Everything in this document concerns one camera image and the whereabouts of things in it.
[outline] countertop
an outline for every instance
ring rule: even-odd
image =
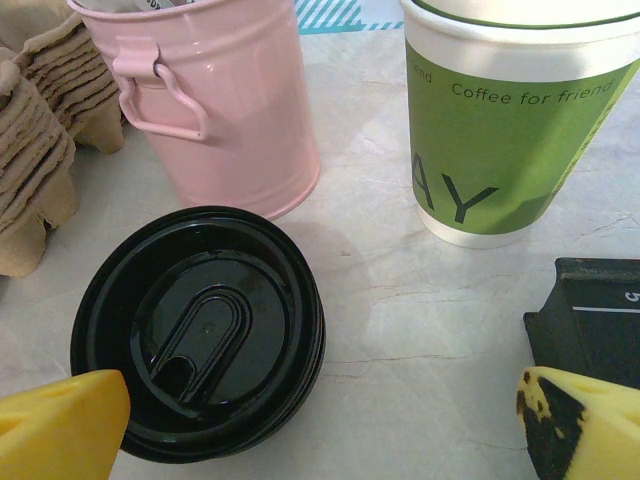
[[[320,377],[299,413],[222,460],[153,464],[120,453],[115,480],[534,480],[515,415],[532,364],[522,315],[538,310],[561,256],[640,253],[640,78],[547,213],[495,250],[449,245],[411,190],[403,32],[303,37],[323,171],[276,223],[315,274],[327,320]],[[69,375],[74,316],[91,277],[129,234],[180,207],[144,137],[80,149],[78,213],[38,270],[0,279],[0,395]]]

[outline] coffee cup lid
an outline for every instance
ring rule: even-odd
[[[245,450],[297,411],[317,378],[324,316],[284,232],[225,207],[167,215],[95,275],[71,341],[74,375],[120,370],[122,448],[184,463]]]
[[[610,23],[640,16],[638,0],[414,0],[456,20],[504,27],[560,28]]]

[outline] pink metal pail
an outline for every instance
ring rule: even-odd
[[[320,161],[292,0],[201,0],[102,13],[69,0],[183,203],[275,218]]]

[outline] cup rim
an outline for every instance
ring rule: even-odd
[[[629,35],[640,36],[640,16],[597,25],[534,29],[454,20],[424,9],[413,0],[400,0],[400,4],[405,12],[405,20],[411,18],[423,26],[469,40],[535,46],[592,43]]]
[[[473,2],[469,2],[469,0],[413,0],[419,7],[429,10],[437,15],[440,15],[445,18],[451,18],[453,20],[457,20],[464,23],[471,23],[475,25],[485,25],[489,27],[504,27],[504,28],[516,28],[522,30],[553,30],[560,28],[577,28],[577,27],[586,27],[592,25],[602,25],[606,23],[615,23],[624,20],[629,20],[634,17],[640,16],[640,11],[631,10],[630,4],[625,4],[623,7],[617,5],[618,11],[609,13],[605,15],[602,12],[602,9],[593,8],[593,5],[590,5],[589,8],[591,11],[588,15],[585,15],[581,20],[575,21],[575,18],[564,18],[559,21],[549,22],[547,20],[540,19],[537,22],[527,22],[527,21],[518,21],[516,18],[509,20],[508,18],[500,19],[500,15],[504,15],[504,13],[500,12],[500,5],[504,2],[509,2],[509,0],[497,0],[495,5],[492,6],[489,10],[492,13],[492,16],[495,15],[495,18],[488,18],[486,13],[475,12],[471,14],[467,11],[468,8],[471,10],[475,10],[477,8],[477,4]],[[616,1],[620,2],[633,2],[636,0],[612,0],[613,3]],[[540,14],[543,9],[539,8],[536,14]]]

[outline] yellow object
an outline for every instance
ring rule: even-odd
[[[640,480],[640,390],[532,367],[517,411],[542,480]]]
[[[129,412],[116,370],[0,399],[0,479],[108,479]]]

